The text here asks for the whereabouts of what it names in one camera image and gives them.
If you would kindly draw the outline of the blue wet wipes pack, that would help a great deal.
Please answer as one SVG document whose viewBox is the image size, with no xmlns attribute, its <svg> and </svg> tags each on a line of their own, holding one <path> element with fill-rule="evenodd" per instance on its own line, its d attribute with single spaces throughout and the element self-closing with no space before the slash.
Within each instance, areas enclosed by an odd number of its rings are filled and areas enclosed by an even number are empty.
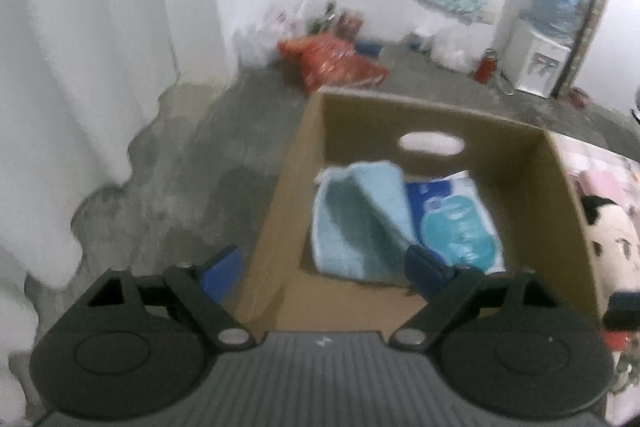
<svg viewBox="0 0 640 427">
<path fill-rule="evenodd" d="M 466 171 L 406 184 L 416 239 L 447 265 L 486 274 L 506 269 L 494 221 Z"/>
</svg>

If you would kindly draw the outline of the blue microfiber cloth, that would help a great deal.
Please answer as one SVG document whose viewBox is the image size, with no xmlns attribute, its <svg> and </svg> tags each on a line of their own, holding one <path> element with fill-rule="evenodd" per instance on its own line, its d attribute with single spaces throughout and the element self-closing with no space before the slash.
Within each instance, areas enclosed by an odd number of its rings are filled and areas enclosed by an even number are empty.
<svg viewBox="0 0 640 427">
<path fill-rule="evenodd" d="M 314 265 L 326 277 L 405 287 L 416 243 L 404 173 L 390 161 L 323 169 L 311 211 Z"/>
</svg>

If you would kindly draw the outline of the black-haired red-dress plush doll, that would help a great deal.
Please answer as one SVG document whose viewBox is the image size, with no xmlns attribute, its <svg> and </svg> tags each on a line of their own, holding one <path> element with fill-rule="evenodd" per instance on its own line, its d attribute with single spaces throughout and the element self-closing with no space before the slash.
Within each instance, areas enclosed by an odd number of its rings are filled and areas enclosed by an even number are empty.
<svg viewBox="0 0 640 427">
<path fill-rule="evenodd" d="M 602 324 L 616 362 L 612 392 L 639 384 L 639 235 L 625 209 L 612 199 L 582 198 L 593 270 L 604 309 Z"/>
</svg>

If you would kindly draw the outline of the pink knitted cloth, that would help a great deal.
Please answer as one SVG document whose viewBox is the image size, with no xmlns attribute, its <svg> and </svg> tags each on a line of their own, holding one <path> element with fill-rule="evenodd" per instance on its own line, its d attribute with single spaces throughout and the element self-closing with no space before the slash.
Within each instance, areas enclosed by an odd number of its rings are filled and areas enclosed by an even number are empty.
<svg viewBox="0 0 640 427">
<path fill-rule="evenodd" d="M 612 199 L 630 217 L 639 216 L 638 161 L 582 142 L 564 148 L 562 158 L 582 195 Z"/>
</svg>

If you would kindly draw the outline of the brown cardboard box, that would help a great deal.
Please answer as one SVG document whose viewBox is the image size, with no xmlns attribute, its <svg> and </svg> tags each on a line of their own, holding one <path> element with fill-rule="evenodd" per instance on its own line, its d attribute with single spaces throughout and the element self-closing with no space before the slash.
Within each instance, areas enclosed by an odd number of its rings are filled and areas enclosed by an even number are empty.
<svg viewBox="0 0 640 427">
<path fill-rule="evenodd" d="M 442 286 L 410 246 L 492 275 L 533 269 L 578 312 L 606 303 L 551 135 L 480 113 L 322 90 L 305 110 L 235 309 L 254 333 L 390 335 Z"/>
</svg>

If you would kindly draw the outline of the red thermos bottle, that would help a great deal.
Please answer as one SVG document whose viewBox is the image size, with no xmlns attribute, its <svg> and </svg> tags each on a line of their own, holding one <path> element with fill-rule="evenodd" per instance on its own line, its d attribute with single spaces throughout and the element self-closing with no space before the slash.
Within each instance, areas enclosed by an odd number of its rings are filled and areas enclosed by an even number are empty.
<svg viewBox="0 0 640 427">
<path fill-rule="evenodd" d="M 486 49 L 477 65 L 473 79 L 478 83 L 487 84 L 495 74 L 497 66 L 498 54 L 496 50 L 493 48 Z"/>
</svg>

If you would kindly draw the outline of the white water dispenser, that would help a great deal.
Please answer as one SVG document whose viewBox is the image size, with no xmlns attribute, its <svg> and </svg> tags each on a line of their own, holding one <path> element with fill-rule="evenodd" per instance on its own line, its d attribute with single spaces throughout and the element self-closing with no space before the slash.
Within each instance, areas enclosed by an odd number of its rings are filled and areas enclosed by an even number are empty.
<svg viewBox="0 0 640 427">
<path fill-rule="evenodd" d="M 520 18 L 512 28 L 501 72 L 516 91 L 549 98 L 569 57 L 569 46 Z"/>
</svg>

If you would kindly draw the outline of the white plastic bag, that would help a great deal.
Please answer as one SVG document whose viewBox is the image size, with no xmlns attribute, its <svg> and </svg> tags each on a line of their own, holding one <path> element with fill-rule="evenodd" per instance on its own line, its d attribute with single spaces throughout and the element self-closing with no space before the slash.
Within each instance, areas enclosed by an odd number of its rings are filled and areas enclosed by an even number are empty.
<svg viewBox="0 0 640 427">
<path fill-rule="evenodd" d="M 450 72 L 469 74 L 476 61 L 472 48 L 472 27 L 452 25 L 435 32 L 431 46 L 431 60 Z"/>
</svg>

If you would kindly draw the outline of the red snack bag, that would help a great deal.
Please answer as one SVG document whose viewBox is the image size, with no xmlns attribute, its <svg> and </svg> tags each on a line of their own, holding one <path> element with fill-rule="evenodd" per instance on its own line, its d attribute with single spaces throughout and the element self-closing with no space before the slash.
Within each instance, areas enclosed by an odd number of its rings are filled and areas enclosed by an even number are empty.
<svg viewBox="0 0 640 427">
<path fill-rule="evenodd" d="M 283 60 L 296 65 L 308 95 L 322 87 L 377 86 L 390 73 L 332 32 L 280 40 L 277 49 Z"/>
</svg>

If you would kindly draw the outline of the wooden framed picture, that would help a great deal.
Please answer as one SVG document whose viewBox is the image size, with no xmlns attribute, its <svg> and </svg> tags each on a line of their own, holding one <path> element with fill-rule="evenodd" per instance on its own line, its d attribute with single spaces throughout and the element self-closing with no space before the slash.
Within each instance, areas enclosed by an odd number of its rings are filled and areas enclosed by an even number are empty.
<svg viewBox="0 0 640 427">
<path fill-rule="evenodd" d="M 597 35 L 607 6 L 608 0 L 589 0 L 582 26 L 576 32 L 570 57 L 551 92 L 552 98 L 562 98 L 574 87 L 578 72 L 582 69 L 582 63 L 585 62 L 594 37 Z"/>
</svg>

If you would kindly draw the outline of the blue water bottle jug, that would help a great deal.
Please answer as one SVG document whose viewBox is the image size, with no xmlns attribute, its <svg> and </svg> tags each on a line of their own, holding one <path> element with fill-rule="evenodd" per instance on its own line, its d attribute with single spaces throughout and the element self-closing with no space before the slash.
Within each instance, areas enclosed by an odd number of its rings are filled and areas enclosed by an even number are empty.
<svg viewBox="0 0 640 427">
<path fill-rule="evenodd" d="M 532 0 L 527 18 L 541 35 L 570 46 L 584 23 L 591 0 Z"/>
</svg>

